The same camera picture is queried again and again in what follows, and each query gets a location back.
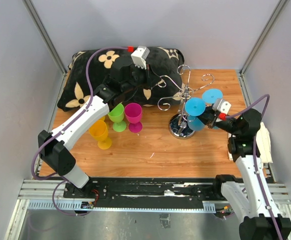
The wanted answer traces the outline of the blue plastic goblet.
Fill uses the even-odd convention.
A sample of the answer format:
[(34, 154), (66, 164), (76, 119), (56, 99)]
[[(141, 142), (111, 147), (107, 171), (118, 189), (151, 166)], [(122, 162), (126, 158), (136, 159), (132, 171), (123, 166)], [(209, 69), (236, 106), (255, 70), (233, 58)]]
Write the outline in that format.
[(207, 104), (214, 104), (217, 99), (222, 98), (223, 93), (220, 89), (217, 88), (208, 89), (202, 94), (202, 100)]
[(192, 97), (186, 102), (187, 124), (191, 130), (201, 131), (204, 128), (205, 125), (199, 120), (198, 116), (202, 115), (205, 109), (205, 102), (199, 97)]

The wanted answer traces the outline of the chrome wine glass rack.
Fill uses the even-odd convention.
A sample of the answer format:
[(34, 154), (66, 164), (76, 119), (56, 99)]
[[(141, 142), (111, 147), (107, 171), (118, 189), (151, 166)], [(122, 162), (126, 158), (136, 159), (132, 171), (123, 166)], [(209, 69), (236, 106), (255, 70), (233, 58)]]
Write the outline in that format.
[(190, 76), (191, 76), (190, 67), (186, 64), (179, 65), (177, 68), (177, 73), (181, 76), (185, 72), (185, 69), (188, 69), (188, 77), (187, 77), (187, 82), (184, 84), (184, 86), (179, 87), (175, 83), (175, 81), (168, 75), (161, 75), (160, 82), (157, 84), (159, 88), (165, 88), (167, 86), (167, 83), (165, 82), (164, 78), (167, 78), (168, 80), (170, 80), (170, 82), (172, 82), (178, 88), (178, 92), (176, 93), (176, 96), (160, 98), (157, 101), (157, 107), (161, 111), (168, 111), (171, 108), (171, 104), (168, 102), (161, 103), (161, 101), (167, 100), (167, 99), (180, 98), (179, 109), (177, 111), (177, 114), (174, 115), (169, 120), (168, 130), (173, 137), (177, 139), (182, 139), (182, 140), (191, 138), (195, 133), (195, 131), (189, 127), (189, 122), (191, 121), (188, 120), (188, 117), (190, 115), (186, 113), (185, 111), (186, 103), (188, 102), (188, 100), (192, 98), (194, 92), (210, 86), (215, 81), (215, 77), (211, 73), (206, 73), (201, 77), (201, 80), (204, 82), (207, 81), (207, 84), (197, 89), (192, 89), (191, 87), (189, 87)]

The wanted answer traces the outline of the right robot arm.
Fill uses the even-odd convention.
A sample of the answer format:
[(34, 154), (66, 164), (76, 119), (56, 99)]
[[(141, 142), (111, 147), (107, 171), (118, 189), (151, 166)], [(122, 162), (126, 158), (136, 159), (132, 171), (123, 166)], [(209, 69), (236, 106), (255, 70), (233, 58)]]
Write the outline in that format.
[(272, 198), (256, 143), (261, 113), (250, 108), (234, 118), (209, 106), (198, 119), (209, 128), (218, 127), (231, 134), (227, 147), (245, 191), (233, 175), (220, 174), (215, 177), (212, 195), (229, 202), (239, 221), (240, 239), (286, 240), (291, 233), (291, 220), (282, 216)]

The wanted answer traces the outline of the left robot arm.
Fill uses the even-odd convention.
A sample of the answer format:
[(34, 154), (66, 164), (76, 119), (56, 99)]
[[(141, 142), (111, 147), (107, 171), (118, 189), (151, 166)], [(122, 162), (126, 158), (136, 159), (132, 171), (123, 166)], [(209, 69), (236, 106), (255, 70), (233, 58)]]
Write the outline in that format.
[(139, 66), (128, 57), (116, 61), (110, 73), (74, 115), (51, 132), (43, 130), (38, 135), (40, 158), (72, 183), (82, 198), (92, 194), (93, 186), (70, 151), (89, 127), (126, 101), (129, 92), (151, 89), (160, 81), (149, 61), (143, 60), (142, 64)]

